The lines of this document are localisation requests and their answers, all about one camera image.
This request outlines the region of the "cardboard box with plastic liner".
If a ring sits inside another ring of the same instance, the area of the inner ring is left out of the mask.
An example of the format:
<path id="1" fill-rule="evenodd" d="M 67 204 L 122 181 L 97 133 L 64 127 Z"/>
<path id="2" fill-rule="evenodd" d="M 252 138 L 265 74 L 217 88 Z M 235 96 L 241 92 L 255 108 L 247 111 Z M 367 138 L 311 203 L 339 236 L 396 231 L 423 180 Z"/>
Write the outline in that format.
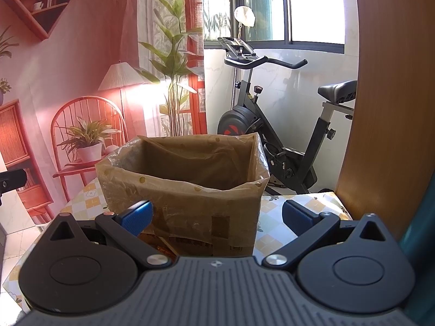
<path id="1" fill-rule="evenodd" d="M 148 200 L 146 233 L 180 255 L 250 256 L 270 174 L 257 133 L 138 136 L 96 166 L 110 211 Z"/>

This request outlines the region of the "white round lamp on pole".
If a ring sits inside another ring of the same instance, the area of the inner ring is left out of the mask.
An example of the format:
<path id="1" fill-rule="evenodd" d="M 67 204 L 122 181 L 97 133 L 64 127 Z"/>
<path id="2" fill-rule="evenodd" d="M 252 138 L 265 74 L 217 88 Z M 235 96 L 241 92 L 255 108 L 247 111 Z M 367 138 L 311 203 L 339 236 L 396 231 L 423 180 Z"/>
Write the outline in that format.
<path id="1" fill-rule="evenodd" d="M 253 27 L 256 20 L 253 10 L 247 6 L 236 7 L 234 10 L 234 18 L 239 24 L 245 27 Z"/>

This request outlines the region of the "printed room backdrop cloth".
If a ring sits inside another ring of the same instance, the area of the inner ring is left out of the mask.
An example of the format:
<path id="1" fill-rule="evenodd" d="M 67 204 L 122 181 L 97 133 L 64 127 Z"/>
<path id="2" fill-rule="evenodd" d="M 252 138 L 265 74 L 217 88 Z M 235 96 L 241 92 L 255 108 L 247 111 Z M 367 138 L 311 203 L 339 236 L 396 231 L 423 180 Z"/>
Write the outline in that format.
<path id="1" fill-rule="evenodd" d="M 201 0 L 1 0 L 3 198 L 50 221 L 136 136 L 206 132 Z"/>

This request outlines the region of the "window with dark frame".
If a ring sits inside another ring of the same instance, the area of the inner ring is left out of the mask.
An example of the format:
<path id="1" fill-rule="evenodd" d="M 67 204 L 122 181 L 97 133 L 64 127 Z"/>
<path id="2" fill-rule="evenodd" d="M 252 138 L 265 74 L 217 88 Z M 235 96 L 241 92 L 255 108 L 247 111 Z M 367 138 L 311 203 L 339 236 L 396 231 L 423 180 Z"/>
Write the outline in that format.
<path id="1" fill-rule="evenodd" d="M 219 38 L 240 37 L 257 49 L 300 49 L 344 53 L 344 0 L 201 0 L 207 49 Z M 239 6 L 250 7 L 253 27 L 234 18 Z"/>

